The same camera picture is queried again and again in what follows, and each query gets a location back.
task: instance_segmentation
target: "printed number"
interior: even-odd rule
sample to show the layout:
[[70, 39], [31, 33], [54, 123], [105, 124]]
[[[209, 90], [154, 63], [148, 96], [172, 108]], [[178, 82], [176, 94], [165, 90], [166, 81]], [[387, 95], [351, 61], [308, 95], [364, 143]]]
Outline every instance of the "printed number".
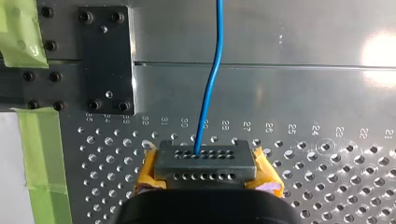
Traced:
[[181, 127], [182, 128], [189, 127], [189, 119], [181, 119]]
[[312, 126], [312, 135], [319, 135], [320, 126], [313, 125]]
[[265, 132], [272, 133], [274, 131], [274, 123], [265, 123]]
[[229, 121], [229, 120], [223, 120], [223, 121], [221, 122], [221, 129], [222, 129], [223, 131], [228, 131], [228, 130], [230, 130], [230, 121]]
[[131, 121], [129, 120], [129, 116], [128, 115], [122, 115], [122, 122], [124, 124], [129, 124], [131, 123]]
[[91, 113], [86, 113], [85, 116], [87, 117], [88, 122], [93, 122], [92, 114]]
[[162, 118], [161, 118], [161, 125], [168, 125], [168, 121], [169, 121], [169, 118], [167, 118], [167, 117], [162, 117]]
[[369, 136], [369, 129], [361, 129], [359, 138], [366, 139]]
[[289, 134], [296, 134], [296, 133], [297, 133], [297, 125], [289, 124]]
[[250, 121], [244, 121], [244, 130], [250, 132], [251, 130], [251, 123]]
[[206, 120], [205, 120], [204, 129], [208, 129], [208, 128], [209, 128], [209, 120], [206, 119]]
[[394, 134], [393, 129], [386, 129], [385, 130], [385, 138], [386, 139], [392, 139], [393, 138], [393, 134]]
[[337, 127], [335, 128], [335, 136], [342, 137], [344, 136], [344, 127]]
[[142, 116], [142, 124], [149, 125], [149, 116]]
[[104, 117], [105, 117], [105, 122], [106, 123], [109, 123], [110, 122], [110, 115], [104, 115]]

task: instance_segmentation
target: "screw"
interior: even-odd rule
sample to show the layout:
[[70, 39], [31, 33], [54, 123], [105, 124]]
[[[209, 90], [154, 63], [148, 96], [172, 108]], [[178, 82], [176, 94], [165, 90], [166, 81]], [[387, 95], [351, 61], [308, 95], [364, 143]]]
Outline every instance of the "screw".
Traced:
[[88, 102], [88, 106], [90, 107], [90, 109], [92, 110], [97, 110], [101, 107], [101, 103], [99, 100], [90, 100]]
[[107, 27], [104, 25], [100, 26], [100, 30], [102, 31], [103, 34], [107, 33], [108, 31]]
[[79, 12], [78, 20], [85, 24], [91, 24], [93, 22], [93, 15], [90, 11], [81, 11]]
[[60, 74], [59, 72], [50, 73], [49, 80], [51, 80], [52, 82], [59, 82], [62, 80], [62, 74]]
[[35, 80], [35, 74], [33, 72], [23, 73], [23, 79], [27, 82], [32, 82]]
[[121, 12], [116, 12], [111, 16], [111, 20], [114, 22], [122, 23], [124, 20], [124, 16]]
[[44, 44], [44, 49], [47, 51], [55, 51], [58, 48], [58, 44], [53, 40], [47, 40]]
[[128, 102], [120, 102], [119, 103], [119, 110], [120, 111], [127, 111], [127, 110], [129, 110], [129, 107], [130, 107], [130, 105], [129, 105]]
[[37, 109], [39, 107], [38, 101], [36, 101], [36, 100], [29, 101], [27, 103], [27, 107], [29, 107], [29, 109]]
[[62, 102], [62, 101], [56, 102], [55, 104], [53, 104], [53, 108], [54, 108], [56, 111], [62, 111], [62, 110], [64, 110], [64, 102]]
[[52, 18], [55, 13], [51, 7], [42, 7], [41, 8], [41, 15], [45, 18]]

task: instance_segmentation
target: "blue wire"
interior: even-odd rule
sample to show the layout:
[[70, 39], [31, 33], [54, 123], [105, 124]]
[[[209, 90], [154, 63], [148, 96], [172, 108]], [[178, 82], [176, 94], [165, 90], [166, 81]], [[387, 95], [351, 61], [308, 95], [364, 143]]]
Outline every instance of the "blue wire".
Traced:
[[209, 79], [206, 83], [204, 100], [202, 102], [201, 114], [199, 117], [198, 130], [195, 138], [194, 154], [199, 155], [201, 152], [202, 138], [204, 136], [204, 127], [207, 116], [207, 109], [210, 105], [210, 97], [212, 95], [213, 85], [215, 84], [216, 75], [219, 71], [221, 54], [224, 45], [224, 6], [223, 0], [216, 1], [217, 15], [217, 43], [215, 59], [210, 71]]

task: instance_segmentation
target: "green tape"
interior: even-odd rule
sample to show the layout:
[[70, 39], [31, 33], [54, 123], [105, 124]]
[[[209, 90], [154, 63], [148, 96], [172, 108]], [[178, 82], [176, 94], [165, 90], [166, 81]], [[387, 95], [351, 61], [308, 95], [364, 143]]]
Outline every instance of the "green tape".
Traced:
[[71, 224], [59, 114], [52, 108], [15, 110], [35, 223]]
[[0, 0], [0, 51], [7, 67], [49, 67], [35, 0]]

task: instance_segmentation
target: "yellow component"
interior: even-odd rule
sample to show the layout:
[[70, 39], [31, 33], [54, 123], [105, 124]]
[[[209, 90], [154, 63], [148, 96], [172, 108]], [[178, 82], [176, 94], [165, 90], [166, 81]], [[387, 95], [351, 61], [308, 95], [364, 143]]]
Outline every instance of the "yellow component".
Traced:
[[149, 185], [157, 189], [166, 189], [165, 181], [158, 181], [154, 179], [154, 162], [157, 158], [157, 149], [151, 149], [146, 154], [145, 164], [143, 165], [142, 171], [140, 172], [139, 178], [137, 179], [136, 185], [134, 186], [134, 192], [138, 190], [140, 185]]
[[277, 197], [282, 197], [283, 190], [285, 189], [285, 184], [282, 179], [276, 173], [276, 170], [271, 165], [271, 163], [267, 160], [264, 153], [262, 153], [262, 148], [256, 148], [254, 152], [255, 162], [257, 166], [257, 175], [256, 179], [253, 181], [249, 181], [245, 183], [246, 189], [255, 189], [258, 186], [261, 186], [266, 183], [277, 183], [280, 184], [280, 189], [275, 189], [274, 194]]

